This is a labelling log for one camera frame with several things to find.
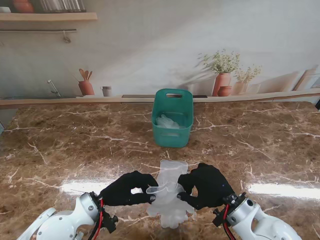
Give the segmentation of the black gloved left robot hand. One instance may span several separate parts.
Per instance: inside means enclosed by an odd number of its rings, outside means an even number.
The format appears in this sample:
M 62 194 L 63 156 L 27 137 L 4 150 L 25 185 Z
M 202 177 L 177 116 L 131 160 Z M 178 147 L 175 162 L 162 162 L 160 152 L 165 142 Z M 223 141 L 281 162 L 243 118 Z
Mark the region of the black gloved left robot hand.
M 133 171 L 126 173 L 104 188 L 98 195 L 107 206 L 132 206 L 151 204 L 155 195 L 147 194 L 149 187 L 158 187 L 157 181 L 151 174 Z

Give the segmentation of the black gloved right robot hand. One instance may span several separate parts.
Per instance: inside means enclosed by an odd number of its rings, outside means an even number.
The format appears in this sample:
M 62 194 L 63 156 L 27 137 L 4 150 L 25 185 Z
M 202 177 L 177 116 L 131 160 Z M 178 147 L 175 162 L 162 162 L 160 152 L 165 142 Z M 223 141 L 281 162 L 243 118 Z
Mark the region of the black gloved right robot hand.
M 196 210 L 219 207 L 224 204 L 223 198 L 235 193 L 220 170 L 205 163 L 199 163 L 190 173 L 180 175 L 178 183 L 184 192 L 178 193 L 177 198 Z

